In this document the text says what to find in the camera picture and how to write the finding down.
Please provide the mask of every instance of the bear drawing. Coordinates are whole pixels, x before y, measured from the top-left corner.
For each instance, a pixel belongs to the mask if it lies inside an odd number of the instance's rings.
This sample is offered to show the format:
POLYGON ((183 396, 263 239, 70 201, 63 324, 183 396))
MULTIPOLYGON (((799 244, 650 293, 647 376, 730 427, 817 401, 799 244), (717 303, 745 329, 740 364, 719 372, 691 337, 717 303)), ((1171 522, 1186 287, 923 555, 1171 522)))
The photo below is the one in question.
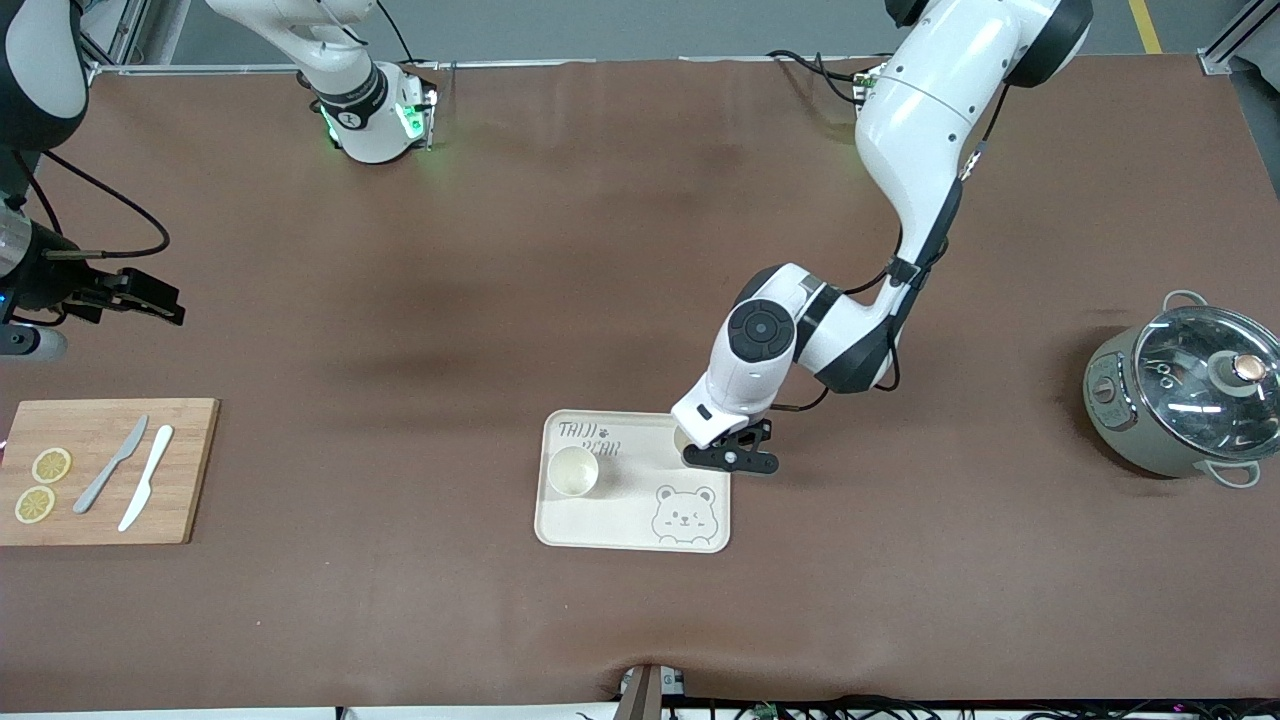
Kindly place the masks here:
POLYGON ((653 533, 658 541, 676 544, 710 544, 719 532, 712 511, 716 493, 701 487, 694 492, 676 492, 671 486, 658 488, 658 514, 653 516, 653 533))

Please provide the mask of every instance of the white plastic knife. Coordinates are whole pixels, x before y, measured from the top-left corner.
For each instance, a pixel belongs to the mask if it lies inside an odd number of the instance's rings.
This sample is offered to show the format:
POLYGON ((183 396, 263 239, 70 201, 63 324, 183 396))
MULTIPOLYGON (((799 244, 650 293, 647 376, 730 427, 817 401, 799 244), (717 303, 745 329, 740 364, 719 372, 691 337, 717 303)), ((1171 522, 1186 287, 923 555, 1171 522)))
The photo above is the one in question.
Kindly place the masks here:
POLYGON ((76 500, 76 505, 72 506, 73 512, 83 515, 84 512, 88 512, 90 507, 93 506, 93 501, 96 501, 97 496, 101 495, 102 487, 106 486, 106 480, 111 477, 111 473, 115 471, 115 468, 120 462, 128 460, 129 456, 133 455, 133 451, 138 448, 138 443, 142 442, 142 433, 147 432, 147 419, 148 418, 146 415, 138 418, 138 423, 133 425, 133 430, 129 432, 129 437, 124 438, 124 445, 120 446, 120 450, 115 451, 115 456, 113 456, 110 462, 106 464, 106 468, 102 468, 102 471, 97 474, 97 478, 95 478, 93 482, 84 488, 84 492, 82 492, 76 500))
POLYGON ((142 509, 146 507, 147 500, 151 498, 151 475, 155 474, 156 465, 160 464, 160 457, 164 456, 170 439, 173 439, 173 425, 160 425, 160 429, 156 430, 156 439, 151 443, 147 466, 142 470, 142 479, 138 480, 138 489, 133 491, 133 500, 129 501, 129 509, 124 511, 124 518, 120 519, 120 527, 116 530, 122 533, 128 530, 129 525, 142 514, 142 509))

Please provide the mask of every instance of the metal frame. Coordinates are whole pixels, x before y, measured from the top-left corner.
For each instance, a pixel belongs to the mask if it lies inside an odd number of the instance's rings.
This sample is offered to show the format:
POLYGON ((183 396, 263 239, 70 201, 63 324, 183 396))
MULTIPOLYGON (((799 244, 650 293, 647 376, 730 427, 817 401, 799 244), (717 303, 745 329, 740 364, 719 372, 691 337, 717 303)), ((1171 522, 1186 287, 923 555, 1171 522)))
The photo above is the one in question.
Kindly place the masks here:
MULTIPOLYGON (((686 63, 719 63, 733 60, 741 63, 791 63, 765 58, 763 55, 716 55, 716 56, 680 56, 677 60, 686 63)), ((823 58, 826 61, 836 60, 883 60, 879 55, 833 55, 823 58)), ((424 61, 408 63, 410 67, 425 70, 472 70, 485 68, 547 68, 564 65, 567 63, 596 63, 594 58, 566 58, 558 60, 480 60, 467 63, 424 61)), ((251 74, 292 74, 298 72, 298 67, 288 63, 260 63, 253 65, 114 65, 99 63, 92 68, 92 76, 111 73, 120 76, 251 76, 251 74)))
POLYGON ((1249 0, 1208 47, 1201 47, 1201 68, 1207 76, 1231 73, 1231 58, 1263 23, 1280 10, 1280 0, 1249 0))
POLYGON ((111 56, 102 50, 102 46, 93 41, 87 32, 81 32, 81 49, 88 55, 90 60, 100 65, 114 65, 111 56))
POLYGON ((133 50, 138 46, 138 31, 142 28, 142 18, 146 17, 151 0, 128 0, 124 14, 120 15, 120 24, 115 26, 115 36, 111 37, 111 47, 108 51, 111 59, 119 64, 129 61, 133 50))

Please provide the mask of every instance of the table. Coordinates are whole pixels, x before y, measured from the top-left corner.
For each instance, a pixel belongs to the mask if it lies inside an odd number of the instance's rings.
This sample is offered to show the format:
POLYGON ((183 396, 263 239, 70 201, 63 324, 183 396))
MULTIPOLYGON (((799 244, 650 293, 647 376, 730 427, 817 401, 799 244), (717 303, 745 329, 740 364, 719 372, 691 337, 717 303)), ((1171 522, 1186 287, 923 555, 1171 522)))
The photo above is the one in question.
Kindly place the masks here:
MULTIPOLYGON (((852 286, 896 218, 820 78, 765 63, 447 77, 367 168, 287 76, 101 77, 63 150, 166 222, 188 323, 72 327, 19 400, 224 401, 193 541, 0 555, 3 708, 529 703, 662 662, 691 694, 1280 694, 1280 465, 1164 482, 1083 414, 1103 340, 1189 287, 1280 327, 1280 211, 1226 78, 1082 58, 1015 90, 895 393, 778 416, 718 555, 532 533, 561 407, 663 411, 737 290, 852 286)), ((70 237, 148 228, 58 168, 70 237)), ((782 401, 805 401, 795 377, 782 401)))

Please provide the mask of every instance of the pot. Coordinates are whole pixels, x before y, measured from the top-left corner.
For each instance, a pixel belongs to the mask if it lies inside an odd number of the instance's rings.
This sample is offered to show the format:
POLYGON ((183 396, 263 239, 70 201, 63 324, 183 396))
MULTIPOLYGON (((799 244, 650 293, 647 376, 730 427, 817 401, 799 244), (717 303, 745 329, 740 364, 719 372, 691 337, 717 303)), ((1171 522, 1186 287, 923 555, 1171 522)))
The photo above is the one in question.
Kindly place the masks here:
POLYGON ((1251 488, 1280 450, 1280 341, 1198 293, 1165 296, 1144 327, 1105 342, 1084 374, 1093 427, 1125 460, 1170 478, 1251 488), (1170 307, 1183 297, 1193 305, 1170 307), (1224 470, 1243 470, 1243 482, 1224 470))

